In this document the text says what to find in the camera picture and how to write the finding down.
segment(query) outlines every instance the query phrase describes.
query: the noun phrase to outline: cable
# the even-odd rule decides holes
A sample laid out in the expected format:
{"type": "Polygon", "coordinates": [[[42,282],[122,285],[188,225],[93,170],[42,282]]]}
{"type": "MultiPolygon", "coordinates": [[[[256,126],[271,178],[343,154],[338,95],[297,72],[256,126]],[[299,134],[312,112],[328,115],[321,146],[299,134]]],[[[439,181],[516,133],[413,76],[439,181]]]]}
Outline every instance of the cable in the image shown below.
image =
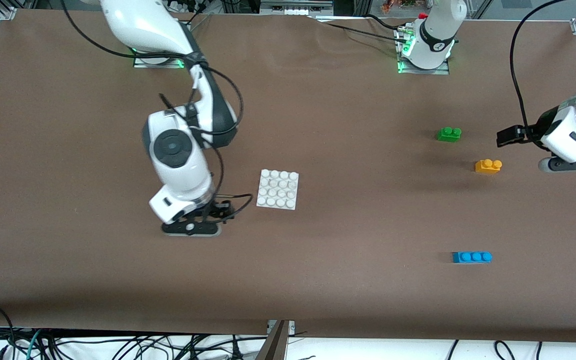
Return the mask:
{"type": "Polygon", "coordinates": [[[379,23],[379,25],[381,25],[384,28],[390,29],[390,30],[397,30],[398,27],[403,27],[404,25],[406,25],[406,23],[402,23],[401,25],[388,25],[388,23],[385,23],[384,21],[382,21],[381,18],[378,18],[377,16],[375,16],[374,14],[371,13],[367,13],[363,16],[364,18],[371,18],[377,21],[377,23],[379,23]]]}
{"type": "Polygon", "coordinates": [[[512,35],[512,41],[510,42],[510,76],[512,76],[512,84],[514,85],[514,91],[517,93],[517,99],[519,100],[519,109],[521,110],[521,118],[523,119],[523,127],[525,128],[526,137],[528,137],[528,140],[531,141],[535,146],[537,146],[537,148],[546,151],[549,151],[548,148],[546,148],[546,146],[537,143],[537,140],[535,140],[535,138],[533,137],[533,133],[528,128],[528,119],[526,118],[524,98],[522,96],[521,90],[519,90],[519,84],[517,83],[517,76],[515,76],[515,43],[517,41],[517,35],[519,34],[519,30],[521,30],[524,23],[526,22],[526,20],[528,20],[528,18],[530,18],[530,16],[532,16],[534,13],[538,12],[539,10],[545,7],[549,7],[553,4],[560,2],[566,2],[566,0],[551,0],[549,2],[546,2],[544,4],[535,7],[535,9],[530,11],[526,16],[524,16],[521,19],[521,21],[519,21],[519,25],[517,25],[517,28],[514,30],[514,34],[512,35]]]}
{"type": "Polygon", "coordinates": [[[326,23],[327,25],[330,25],[331,27],[335,27],[335,28],[340,28],[340,29],[344,29],[344,30],[350,30],[351,32],[355,32],[355,33],[359,33],[359,34],[365,34],[365,35],[370,35],[371,37],[377,37],[377,38],[381,38],[381,39],[387,39],[390,41],[394,41],[395,43],[406,43],[406,40],[401,39],[401,38],[394,38],[394,37],[390,37],[390,36],[384,36],[384,35],[379,35],[379,34],[373,34],[372,32],[367,32],[364,30],[358,30],[358,29],[353,29],[351,27],[345,27],[342,25],[336,25],[335,23],[326,23]]]}
{"type": "Polygon", "coordinates": [[[194,15],[190,17],[190,20],[188,20],[188,22],[186,22],[186,24],[192,23],[193,20],[195,20],[195,17],[198,16],[199,14],[201,14],[205,9],[206,9],[206,5],[200,4],[199,9],[197,9],[197,11],[194,12],[194,15]]]}
{"type": "MultiPolygon", "coordinates": [[[[217,150],[217,148],[210,142],[207,141],[206,139],[204,139],[203,141],[205,141],[206,143],[208,143],[210,145],[210,148],[214,151],[214,154],[217,155],[217,159],[219,160],[219,181],[217,182],[217,187],[215,187],[214,192],[212,193],[212,196],[210,196],[210,201],[208,201],[208,205],[212,204],[215,201],[215,197],[217,196],[217,194],[219,194],[219,190],[222,188],[222,182],[224,182],[224,158],[222,158],[222,153],[217,150]]],[[[208,218],[208,210],[210,209],[210,206],[206,206],[203,208],[202,212],[201,212],[201,221],[202,223],[206,223],[206,218],[208,218]]]]}
{"type": "Polygon", "coordinates": [[[228,216],[224,216],[218,220],[208,220],[208,221],[206,221],[206,223],[219,224],[219,223],[223,223],[226,220],[230,220],[230,219],[234,218],[237,214],[242,212],[242,210],[244,210],[252,202],[252,199],[254,198],[254,196],[251,193],[232,195],[231,199],[246,198],[246,197],[248,197],[247,201],[240,208],[234,210],[232,212],[232,214],[229,214],[228,216]]]}
{"type": "Polygon", "coordinates": [[[2,314],[3,317],[6,319],[6,323],[8,325],[9,330],[10,330],[10,338],[9,338],[8,342],[9,343],[12,342],[12,359],[16,359],[15,330],[12,326],[12,321],[10,321],[10,317],[8,316],[6,311],[2,310],[2,308],[0,308],[0,314],[2,314]]]}
{"type": "MultiPolygon", "coordinates": [[[[242,339],[237,339],[237,341],[238,342],[248,342],[248,341],[252,341],[252,340],[265,340],[265,339],[266,339],[265,336],[256,336],[256,337],[244,337],[242,339]]],[[[226,340],[226,341],[218,342],[217,344],[213,344],[211,346],[208,346],[208,347],[204,348],[203,350],[197,352],[197,354],[195,356],[190,356],[187,360],[197,360],[197,357],[199,355],[201,355],[203,352],[217,349],[218,347],[224,346],[226,344],[230,344],[231,342],[233,342],[233,340],[226,340]]]]}
{"type": "Polygon", "coordinates": [[[539,360],[539,356],[542,354],[542,346],[544,345],[543,341],[538,342],[537,344],[537,354],[534,356],[534,360],[539,360]]]}
{"type": "Polygon", "coordinates": [[[455,340],[452,343],[452,346],[450,347],[450,351],[448,351],[448,357],[446,357],[446,360],[451,360],[453,358],[453,353],[455,352],[455,348],[457,347],[458,342],[459,342],[459,339],[455,340]]]}
{"type": "Polygon", "coordinates": [[[505,342],[501,341],[501,340],[497,340],[497,341],[494,342],[494,353],[497,355],[497,357],[498,357],[499,359],[501,359],[501,360],[507,360],[505,357],[503,357],[503,356],[499,353],[499,349],[498,349],[499,344],[505,346],[505,350],[507,350],[507,351],[508,351],[508,354],[510,354],[510,358],[511,358],[512,360],[515,360],[515,355],[513,354],[512,351],[510,351],[510,347],[508,347],[508,345],[507,345],[505,342]]]}
{"type": "Polygon", "coordinates": [[[30,344],[28,344],[28,352],[25,353],[25,360],[30,360],[30,353],[32,353],[33,351],[33,346],[35,344],[35,342],[37,341],[37,337],[39,336],[39,333],[41,333],[42,330],[41,328],[39,330],[37,330],[34,335],[32,335],[32,339],[30,339],[30,344]]]}

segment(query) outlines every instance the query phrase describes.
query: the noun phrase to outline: floor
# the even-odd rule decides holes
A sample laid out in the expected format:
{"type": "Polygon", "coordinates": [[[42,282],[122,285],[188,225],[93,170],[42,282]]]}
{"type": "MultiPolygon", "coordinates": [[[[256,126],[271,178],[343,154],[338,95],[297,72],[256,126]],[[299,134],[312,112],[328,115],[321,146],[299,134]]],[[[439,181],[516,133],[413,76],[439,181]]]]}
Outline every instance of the floor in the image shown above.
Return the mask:
{"type": "MultiPolygon", "coordinates": [[[[231,335],[213,335],[208,337],[198,346],[207,347],[212,344],[231,340],[231,335]]],[[[117,352],[125,344],[121,338],[82,338],[84,342],[101,340],[119,340],[103,344],[65,344],[60,349],[73,360],[110,360],[118,358],[123,353],[117,352]]],[[[183,346],[189,340],[189,336],[172,336],[171,343],[174,346],[183,346]]],[[[325,339],[325,338],[292,338],[289,341],[286,352],[286,360],[306,360],[313,357],[314,360],[446,360],[453,344],[453,340],[422,340],[422,339],[325,339]]],[[[242,354],[251,354],[253,358],[263,344],[263,340],[238,341],[242,354]]],[[[514,360],[532,360],[537,355],[537,342],[530,341],[507,341],[506,344],[514,355],[514,360]]],[[[0,350],[5,346],[5,341],[0,340],[0,350]]],[[[225,360],[229,358],[232,350],[231,344],[220,346],[221,351],[210,351],[199,356],[200,360],[225,360]]],[[[510,360],[511,356],[500,344],[499,353],[510,360]]],[[[166,360],[174,358],[170,349],[164,345],[162,350],[150,348],[142,354],[143,360],[166,360]]],[[[11,360],[12,351],[8,349],[3,360],[11,360]]],[[[137,359],[138,347],[128,351],[122,358],[124,360],[137,359]]],[[[25,357],[19,351],[17,359],[25,357]]],[[[460,340],[452,354],[452,360],[497,360],[493,341],[460,340]]],[[[545,342],[542,346],[540,359],[542,360],[570,360],[576,359],[576,342],[545,342]]]]}

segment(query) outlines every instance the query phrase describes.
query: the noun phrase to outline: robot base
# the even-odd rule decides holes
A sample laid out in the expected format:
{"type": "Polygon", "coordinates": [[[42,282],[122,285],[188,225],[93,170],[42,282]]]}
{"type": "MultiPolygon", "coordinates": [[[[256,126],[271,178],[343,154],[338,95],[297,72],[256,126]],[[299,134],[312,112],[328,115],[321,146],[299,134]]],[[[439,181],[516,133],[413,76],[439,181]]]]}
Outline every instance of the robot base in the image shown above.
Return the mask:
{"type": "Polygon", "coordinates": [[[134,59],[132,67],[140,69],[183,69],[184,63],[177,59],[158,57],[156,59],[134,59]]]}
{"type": "Polygon", "coordinates": [[[397,72],[400,74],[449,75],[450,69],[448,68],[448,59],[443,60],[443,63],[441,63],[437,68],[426,70],[414,66],[409,59],[402,55],[404,48],[410,45],[410,37],[413,34],[413,29],[413,23],[408,22],[405,26],[393,30],[395,39],[404,39],[407,41],[407,43],[395,43],[395,50],[397,51],[397,72]]]}
{"type": "MultiPolygon", "coordinates": [[[[213,202],[206,207],[210,207],[208,216],[215,219],[223,219],[234,212],[233,204],[229,200],[220,203],[213,202]]],[[[202,221],[204,208],[205,206],[192,210],[174,223],[162,223],[161,230],[170,237],[216,237],[222,233],[222,227],[219,223],[202,221]]]]}

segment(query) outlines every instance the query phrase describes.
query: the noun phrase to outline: power cord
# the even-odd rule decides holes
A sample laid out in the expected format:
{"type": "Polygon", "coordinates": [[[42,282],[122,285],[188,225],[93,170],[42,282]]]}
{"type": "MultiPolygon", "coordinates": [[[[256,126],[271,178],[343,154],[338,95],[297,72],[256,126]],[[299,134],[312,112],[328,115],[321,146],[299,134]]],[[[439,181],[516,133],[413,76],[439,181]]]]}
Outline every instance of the power cord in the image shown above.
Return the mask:
{"type": "Polygon", "coordinates": [[[0,308],[0,314],[2,314],[3,317],[6,319],[6,323],[8,325],[9,330],[10,330],[10,338],[8,339],[8,342],[13,344],[12,358],[16,359],[16,347],[15,347],[16,339],[15,339],[15,330],[12,326],[12,321],[10,321],[10,317],[8,316],[6,311],[2,310],[2,308],[0,308]]]}
{"type": "Polygon", "coordinates": [[[530,11],[526,16],[524,16],[521,19],[521,21],[519,21],[519,25],[517,25],[517,28],[514,30],[514,34],[512,35],[512,41],[510,42],[510,76],[512,76],[512,84],[514,85],[514,91],[517,93],[517,99],[519,100],[519,109],[521,110],[521,118],[523,119],[523,127],[526,130],[526,137],[528,137],[528,140],[531,141],[535,146],[537,146],[537,148],[546,151],[549,151],[548,148],[546,148],[546,146],[543,146],[542,144],[537,143],[537,140],[535,140],[535,138],[533,137],[533,133],[530,132],[528,128],[528,119],[526,117],[526,109],[524,107],[524,98],[522,96],[521,90],[519,90],[519,84],[517,83],[517,76],[515,75],[515,43],[517,42],[517,35],[519,34],[519,30],[521,30],[521,28],[523,27],[526,20],[528,20],[528,18],[533,16],[533,14],[538,12],[539,10],[544,9],[545,7],[550,7],[551,5],[560,2],[566,2],[566,0],[551,0],[549,2],[546,2],[544,4],[535,7],[535,9],[530,11]]]}
{"type": "Polygon", "coordinates": [[[455,348],[457,347],[458,342],[459,342],[459,339],[455,340],[452,343],[452,346],[450,347],[450,351],[448,351],[448,357],[446,357],[446,360],[451,360],[453,358],[453,353],[455,352],[455,348]]]}
{"type": "Polygon", "coordinates": [[[327,25],[330,25],[331,27],[348,30],[348,31],[350,31],[350,32],[355,32],[355,33],[359,33],[359,34],[369,35],[369,36],[375,37],[375,38],[380,38],[380,39],[386,39],[386,40],[394,41],[395,43],[406,43],[406,40],[400,39],[400,38],[394,38],[394,37],[391,37],[391,36],[384,36],[384,35],[374,34],[374,33],[372,33],[372,32],[368,32],[368,31],[364,31],[364,30],[353,29],[352,27],[337,25],[336,23],[326,22],[326,24],[327,24],[327,25]]]}
{"type": "MultiPolygon", "coordinates": [[[[505,342],[501,341],[501,340],[497,340],[494,342],[494,353],[496,354],[496,356],[500,359],[500,360],[507,360],[507,358],[503,357],[500,353],[499,353],[499,345],[503,345],[503,347],[505,347],[505,350],[508,351],[508,354],[510,355],[511,360],[515,360],[515,354],[513,354],[512,351],[510,351],[510,347],[508,346],[508,344],[506,344],[505,342]]],[[[535,354],[534,358],[535,360],[539,360],[540,355],[542,354],[542,346],[544,345],[543,341],[539,341],[537,343],[537,353],[535,354]]]]}
{"type": "Polygon", "coordinates": [[[385,23],[384,21],[382,21],[381,18],[378,18],[377,16],[375,16],[374,14],[371,14],[371,13],[367,13],[363,17],[374,19],[375,21],[377,21],[377,23],[379,23],[379,25],[381,25],[384,28],[388,28],[390,30],[397,30],[398,27],[403,27],[404,25],[406,25],[405,22],[402,23],[401,25],[396,25],[396,26],[388,25],[388,23],[385,23]]]}

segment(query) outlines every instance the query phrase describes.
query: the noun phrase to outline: yellow lego brick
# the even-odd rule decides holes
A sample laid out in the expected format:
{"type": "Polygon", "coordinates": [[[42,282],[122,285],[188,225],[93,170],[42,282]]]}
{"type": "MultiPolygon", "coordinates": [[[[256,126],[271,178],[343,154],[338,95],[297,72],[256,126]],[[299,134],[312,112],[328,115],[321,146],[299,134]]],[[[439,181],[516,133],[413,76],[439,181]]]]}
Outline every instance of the yellow lego brick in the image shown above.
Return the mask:
{"type": "Polygon", "coordinates": [[[502,165],[503,164],[499,160],[479,160],[475,164],[475,171],[477,173],[496,174],[501,170],[502,165]]]}

